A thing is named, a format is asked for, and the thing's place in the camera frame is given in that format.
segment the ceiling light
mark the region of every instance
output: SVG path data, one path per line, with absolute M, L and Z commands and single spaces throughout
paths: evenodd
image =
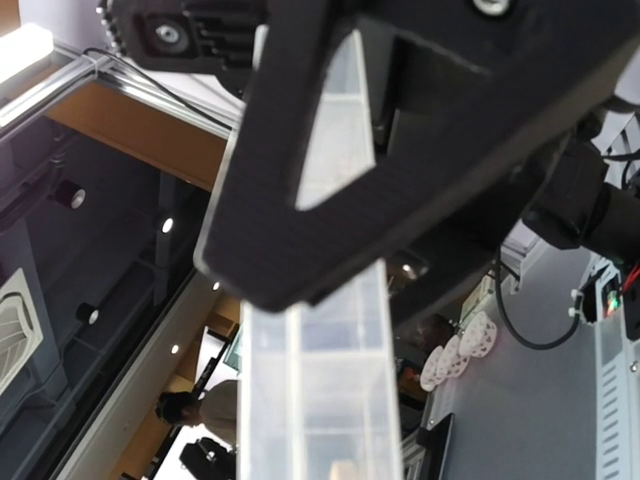
M 169 233 L 173 228 L 173 218 L 169 217 L 162 222 L 162 228 L 160 229 L 162 233 Z
M 56 203 L 70 208 L 71 210 L 77 210 L 80 208 L 87 198 L 87 192 L 77 183 L 69 180 L 63 180 L 60 182 L 56 191 L 53 193 L 53 199 Z
M 0 37 L 0 83 L 14 77 L 53 52 L 51 32 L 26 24 Z
M 81 303 L 76 310 L 76 318 L 87 325 L 95 324 L 99 316 L 100 310 L 88 303 Z
M 426 268 L 421 268 L 419 271 L 416 271 L 416 269 L 408 263 L 402 266 L 402 270 L 409 280 L 417 280 L 427 271 Z

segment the wooden panel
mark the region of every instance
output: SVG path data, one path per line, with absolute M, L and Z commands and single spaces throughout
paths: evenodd
M 187 392 L 193 390 L 194 382 L 178 374 L 171 375 L 162 389 L 163 392 Z
M 218 315 L 228 318 L 234 323 L 240 323 L 240 300 L 230 295 L 223 295 L 213 311 Z
M 207 318 L 205 325 L 213 330 L 214 333 L 229 338 L 229 331 L 233 328 L 235 322 L 213 311 Z
M 90 84 L 53 108 L 54 120 L 200 188 L 211 190 L 226 141 Z
M 196 371 L 198 369 L 198 355 L 200 354 L 200 345 L 202 344 L 202 332 L 198 332 L 196 338 L 191 342 L 189 350 L 182 358 L 182 361 L 176 368 L 176 374 L 181 377 L 196 381 Z
M 117 480 L 123 472 L 134 478 L 142 478 L 169 430 L 170 427 L 158 420 L 155 412 L 150 411 L 111 471 L 110 478 Z
M 0 0 L 0 35 L 20 26 L 18 0 Z

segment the transparent plastic box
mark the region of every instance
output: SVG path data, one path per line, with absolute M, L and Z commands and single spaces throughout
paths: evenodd
M 330 69 L 298 208 L 313 208 L 373 166 L 362 41 L 354 32 Z M 241 478 L 400 480 L 384 263 L 315 308 L 273 315 L 245 303 L 242 317 Z

